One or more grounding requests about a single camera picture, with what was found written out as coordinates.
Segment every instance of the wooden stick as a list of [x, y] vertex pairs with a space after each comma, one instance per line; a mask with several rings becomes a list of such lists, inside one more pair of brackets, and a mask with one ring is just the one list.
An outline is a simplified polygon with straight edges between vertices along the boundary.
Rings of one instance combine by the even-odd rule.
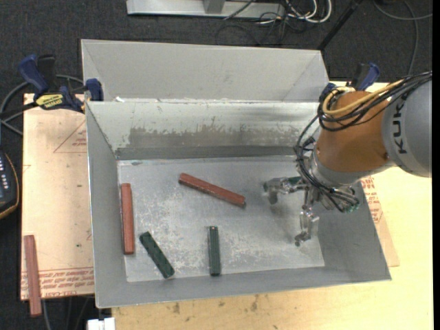
[[215, 186], [209, 182], [203, 181], [202, 179], [198, 179], [186, 173], [180, 174], [179, 183], [199, 190], [203, 193], [212, 195], [213, 197], [228, 201], [229, 203], [235, 204], [236, 206], [240, 206], [242, 208], [244, 208], [246, 205], [244, 196], [231, 192], [230, 190], [226, 190], [225, 188]]
[[42, 314], [40, 297], [39, 266], [36, 259], [35, 238], [33, 234], [24, 236], [27, 286], [29, 289], [30, 316], [37, 317]]
[[124, 254], [133, 254], [135, 252], [135, 228], [130, 184], [121, 184], [121, 207]]

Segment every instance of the gray metal tray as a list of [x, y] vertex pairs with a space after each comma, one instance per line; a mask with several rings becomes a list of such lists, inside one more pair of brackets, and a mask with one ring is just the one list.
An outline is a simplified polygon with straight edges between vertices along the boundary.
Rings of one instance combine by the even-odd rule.
[[[277, 292], [390, 278], [368, 205], [326, 211], [318, 236], [294, 245], [302, 195], [271, 206], [263, 182], [294, 176], [292, 145], [314, 103], [154, 100], [87, 105], [98, 307]], [[238, 208], [177, 183], [185, 172], [247, 198]], [[164, 279], [137, 241], [122, 253], [119, 184], [133, 189], [135, 233], [149, 231], [175, 267]], [[219, 226], [222, 275], [208, 272]]]

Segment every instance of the wooden board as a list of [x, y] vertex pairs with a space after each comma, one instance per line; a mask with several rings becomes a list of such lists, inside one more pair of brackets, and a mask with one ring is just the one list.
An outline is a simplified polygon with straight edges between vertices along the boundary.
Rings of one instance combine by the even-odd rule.
[[[38, 242], [42, 298], [94, 293], [83, 114], [39, 108], [23, 114], [21, 233]], [[29, 297], [23, 250], [20, 296]]]

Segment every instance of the orange object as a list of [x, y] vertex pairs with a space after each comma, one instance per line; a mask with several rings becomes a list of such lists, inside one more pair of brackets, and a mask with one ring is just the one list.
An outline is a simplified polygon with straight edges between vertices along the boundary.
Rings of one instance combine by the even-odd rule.
[[220, 198], [229, 203], [244, 208], [246, 205], [245, 197], [237, 193], [226, 190], [225, 188], [215, 186], [202, 179], [198, 179], [186, 173], [180, 174], [179, 183], [187, 187], [194, 188], [213, 197]]
[[124, 254], [133, 254], [135, 252], [135, 228], [130, 184], [121, 184], [121, 211]]
[[36, 259], [35, 238], [33, 234], [23, 237], [25, 246], [26, 258], [26, 272], [27, 272], [27, 286], [29, 287], [29, 307], [30, 316], [40, 316], [41, 311], [41, 296], [40, 296], [40, 278], [39, 266]]
[[[337, 100], [332, 110], [341, 109], [367, 94], [367, 91], [347, 93]], [[388, 154], [382, 141], [381, 125], [384, 112], [381, 110], [386, 105], [387, 102], [382, 102], [370, 109], [360, 119], [360, 122], [364, 123], [357, 126], [334, 132], [323, 129], [316, 144], [316, 152], [322, 164], [343, 173], [370, 171], [385, 165]], [[350, 120], [340, 121], [340, 124], [348, 122]], [[331, 122], [327, 126], [338, 127], [340, 124]]]

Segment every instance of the black carpet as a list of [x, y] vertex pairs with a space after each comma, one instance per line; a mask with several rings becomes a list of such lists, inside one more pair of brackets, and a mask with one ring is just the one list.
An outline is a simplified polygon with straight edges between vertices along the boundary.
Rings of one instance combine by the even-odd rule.
[[[81, 78], [81, 39], [316, 49], [353, 0], [332, 0], [333, 13], [325, 23], [293, 21], [284, 32], [278, 26], [271, 29], [240, 19], [127, 16], [126, 1], [0, 0], [0, 101], [23, 82], [17, 65], [31, 53], [54, 54], [59, 74]], [[386, 16], [375, 2], [404, 19]], [[432, 13], [432, 2], [364, 0], [323, 51], [330, 79], [348, 80], [358, 63], [369, 61], [379, 66], [382, 82], [431, 70], [432, 17], [405, 19]], [[18, 96], [8, 108], [19, 105]], [[20, 129], [21, 121], [17, 118], [11, 124]], [[21, 137], [3, 127], [2, 146], [21, 176]], [[31, 319], [27, 303], [19, 300], [20, 224], [20, 209], [0, 220], [0, 330], [45, 328], [44, 319]], [[93, 300], [49, 301], [52, 328], [66, 329], [70, 314], [73, 329], [83, 305], [81, 318], [98, 316]]]

